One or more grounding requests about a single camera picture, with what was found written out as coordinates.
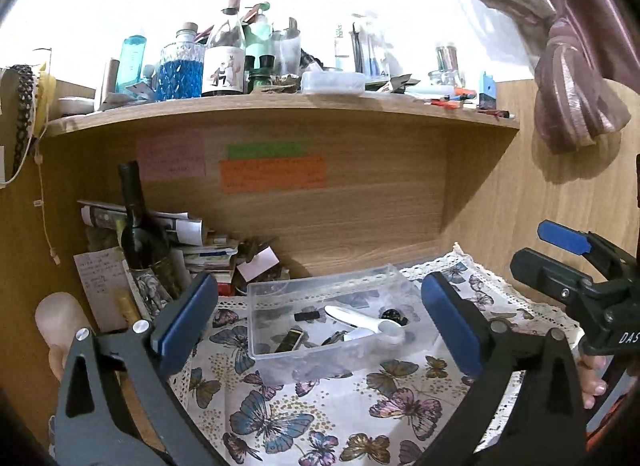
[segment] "orange sticky note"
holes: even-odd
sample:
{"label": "orange sticky note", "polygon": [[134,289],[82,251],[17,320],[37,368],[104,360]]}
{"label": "orange sticky note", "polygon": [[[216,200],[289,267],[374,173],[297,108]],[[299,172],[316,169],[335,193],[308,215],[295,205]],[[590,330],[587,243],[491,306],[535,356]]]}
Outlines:
{"label": "orange sticky note", "polygon": [[242,193],[326,187],[322,156],[220,161],[222,190]]}
{"label": "orange sticky note", "polygon": [[143,181],[205,176],[204,141],[197,130],[139,139],[136,153]]}

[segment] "white plastic container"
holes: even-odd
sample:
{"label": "white plastic container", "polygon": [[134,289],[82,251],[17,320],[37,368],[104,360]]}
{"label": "white plastic container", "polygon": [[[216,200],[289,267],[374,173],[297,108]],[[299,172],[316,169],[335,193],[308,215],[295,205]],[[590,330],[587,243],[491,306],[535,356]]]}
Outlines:
{"label": "white plastic container", "polygon": [[[422,306],[420,291],[392,265],[365,271],[289,281],[251,283],[248,287],[249,354],[267,385],[287,385],[330,378],[355,370],[377,370],[380,363],[402,359],[417,351],[429,352],[438,330]],[[330,345],[322,342],[351,327],[332,320],[324,306],[337,305],[379,318],[396,309],[409,323],[404,341],[389,343],[373,334]],[[319,310],[321,319],[296,322],[294,314]],[[292,328],[305,332],[296,350],[274,353]]]}
{"label": "white plastic container", "polygon": [[300,88],[305,94],[363,94],[365,80],[359,72],[305,72]]}

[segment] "blue glass bottle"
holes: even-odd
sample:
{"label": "blue glass bottle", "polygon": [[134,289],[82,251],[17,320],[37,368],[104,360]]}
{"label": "blue glass bottle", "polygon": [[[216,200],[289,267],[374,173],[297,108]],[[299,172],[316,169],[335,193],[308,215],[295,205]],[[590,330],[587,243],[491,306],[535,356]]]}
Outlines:
{"label": "blue glass bottle", "polygon": [[127,86],[140,82],[142,58],[145,55],[146,38],[139,34],[129,36],[122,43],[120,67],[116,77],[116,92],[124,92]]}
{"label": "blue glass bottle", "polygon": [[205,47],[193,41],[197,31],[195,23],[183,24],[175,35],[175,42],[162,49],[156,88],[158,100],[200,97]]}

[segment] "blue gripper pad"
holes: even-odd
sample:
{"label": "blue gripper pad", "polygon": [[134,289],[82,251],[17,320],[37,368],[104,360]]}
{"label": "blue gripper pad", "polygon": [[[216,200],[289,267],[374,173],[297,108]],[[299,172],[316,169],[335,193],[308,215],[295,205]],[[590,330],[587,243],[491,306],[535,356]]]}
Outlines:
{"label": "blue gripper pad", "polygon": [[591,251],[591,244],[585,234],[552,221],[542,221],[538,226],[540,240],[552,243],[574,255],[585,255]]}
{"label": "blue gripper pad", "polygon": [[464,374],[477,379],[482,372],[480,341],[457,305],[461,305],[460,302],[468,303],[482,318],[479,322],[486,324],[484,317],[472,303],[462,300],[439,272],[428,274],[424,278],[420,292],[422,304],[438,328],[456,365]]}
{"label": "blue gripper pad", "polygon": [[160,378],[182,370],[217,304],[216,279],[201,272],[178,300],[162,309],[151,334],[151,348],[160,358]]}

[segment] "dark green wine bottle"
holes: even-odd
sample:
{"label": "dark green wine bottle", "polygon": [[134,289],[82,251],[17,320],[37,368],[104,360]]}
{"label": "dark green wine bottle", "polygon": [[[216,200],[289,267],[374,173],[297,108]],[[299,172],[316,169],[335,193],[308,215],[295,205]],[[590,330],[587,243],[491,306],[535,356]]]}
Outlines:
{"label": "dark green wine bottle", "polygon": [[175,279],[166,233],[146,210],[138,162],[121,164],[119,170],[127,209],[127,225],[120,245],[145,306],[155,317],[182,291]]}

